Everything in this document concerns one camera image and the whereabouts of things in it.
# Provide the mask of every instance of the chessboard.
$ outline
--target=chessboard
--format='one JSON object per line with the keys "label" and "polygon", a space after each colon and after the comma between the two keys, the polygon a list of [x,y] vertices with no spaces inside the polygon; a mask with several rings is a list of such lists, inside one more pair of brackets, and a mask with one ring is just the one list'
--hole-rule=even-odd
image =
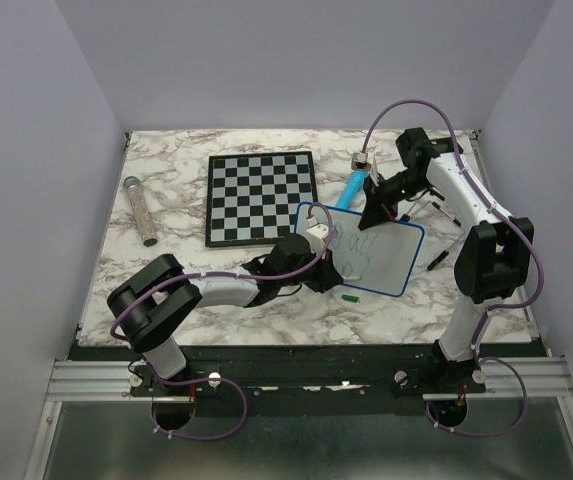
{"label": "chessboard", "polygon": [[316,201],[311,152],[210,157],[206,246],[277,243],[294,231],[297,206]]}

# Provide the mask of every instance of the gray wall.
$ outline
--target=gray wall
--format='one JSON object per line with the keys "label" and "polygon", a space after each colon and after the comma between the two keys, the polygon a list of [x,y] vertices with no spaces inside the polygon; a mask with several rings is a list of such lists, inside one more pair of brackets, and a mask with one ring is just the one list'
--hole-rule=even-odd
{"label": "gray wall", "polygon": [[573,0],[555,3],[481,146],[497,197],[535,223],[546,285],[533,310],[573,374]]}
{"label": "gray wall", "polygon": [[[131,129],[482,126],[551,0],[57,0]],[[406,107],[383,124],[441,128]]]}
{"label": "gray wall", "polygon": [[122,128],[52,0],[0,0],[0,479],[21,478],[73,338]]}

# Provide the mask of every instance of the blue-framed whiteboard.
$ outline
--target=blue-framed whiteboard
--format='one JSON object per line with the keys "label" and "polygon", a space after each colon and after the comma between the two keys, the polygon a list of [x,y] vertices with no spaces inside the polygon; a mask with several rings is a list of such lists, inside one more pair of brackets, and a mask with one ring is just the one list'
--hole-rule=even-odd
{"label": "blue-framed whiteboard", "polygon": [[[295,233],[308,228],[309,205],[303,202],[297,207]],[[348,278],[344,285],[391,297],[402,296],[424,241],[424,229],[412,223],[387,222],[362,232],[357,227],[360,213],[326,208],[333,218],[330,245],[333,263]],[[312,213],[320,223],[328,223],[321,208],[313,208]]]}

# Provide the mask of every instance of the green marker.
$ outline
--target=green marker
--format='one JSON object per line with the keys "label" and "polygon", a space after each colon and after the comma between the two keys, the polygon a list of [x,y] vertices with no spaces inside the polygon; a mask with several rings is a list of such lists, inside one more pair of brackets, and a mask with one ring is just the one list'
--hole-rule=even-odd
{"label": "green marker", "polygon": [[357,303],[359,302],[359,297],[354,297],[352,295],[342,295],[342,300],[346,300],[347,302]]}

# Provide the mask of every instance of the marble surface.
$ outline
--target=marble surface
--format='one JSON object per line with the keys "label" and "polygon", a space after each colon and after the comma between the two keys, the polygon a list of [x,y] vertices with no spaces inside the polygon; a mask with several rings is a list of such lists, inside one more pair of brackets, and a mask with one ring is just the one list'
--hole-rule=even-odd
{"label": "marble surface", "polygon": [[[379,130],[371,139],[370,150],[376,153],[379,170],[386,177],[403,168],[395,147],[400,133],[401,130]],[[364,131],[317,130],[135,132],[122,181],[128,175],[142,180],[159,242],[150,248],[141,244],[127,196],[120,187],[82,318],[79,343],[87,346],[120,343],[108,333],[113,317],[106,298],[162,253],[173,253],[183,265],[222,269],[233,268],[270,250],[270,247],[208,249],[204,246],[210,155],[311,150],[319,200],[334,205],[349,175],[352,153],[361,147],[364,135]],[[446,136],[445,132],[436,131],[429,135]],[[458,138],[473,164],[468,137],[462,133]],[[363,204],[360,192],[353,209],[361,211]],[[400,214],[409,206],[406,202],[401,204]],[[174,336],[184,345],[432,342],[446,328],[457,298],[453,265],[459,249],[432,272],[426,266],[461,232],[432,206],[413,215],[413,222],[425,227],[426,237],[406,293],[400,298],[342,286],[323,295],[303,288],[293,297],[280,298],[262,307],[196,310]],[[341,299],[344,293],[357,294],[360,302],[347,303]],[[495,316],[484,341],[530,341],[524,312]]]}

